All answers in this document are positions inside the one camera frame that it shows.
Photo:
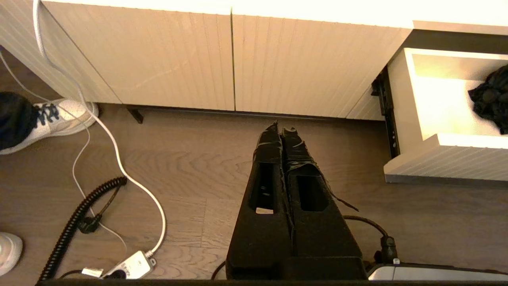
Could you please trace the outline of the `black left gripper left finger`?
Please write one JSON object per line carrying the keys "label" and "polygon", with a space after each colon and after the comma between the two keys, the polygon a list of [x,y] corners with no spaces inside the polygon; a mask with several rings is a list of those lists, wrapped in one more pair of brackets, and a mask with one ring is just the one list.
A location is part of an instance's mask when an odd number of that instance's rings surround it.
{"label": "black left gripper left finger", "polygon": [[292,209],[275,121],[256,143],[242,203],[225,260],[227,279],[279,279],[292,255]]}

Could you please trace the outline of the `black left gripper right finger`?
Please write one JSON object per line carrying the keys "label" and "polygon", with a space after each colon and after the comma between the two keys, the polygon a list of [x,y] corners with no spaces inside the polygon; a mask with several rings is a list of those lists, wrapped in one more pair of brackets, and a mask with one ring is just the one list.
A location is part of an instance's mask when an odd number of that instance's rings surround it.
{"label": "black left gripper right finger", "polygon": [[365,280],[362,252],[330,187],[296,129],[282,132],[285,186],[291,209],[290,280]]}

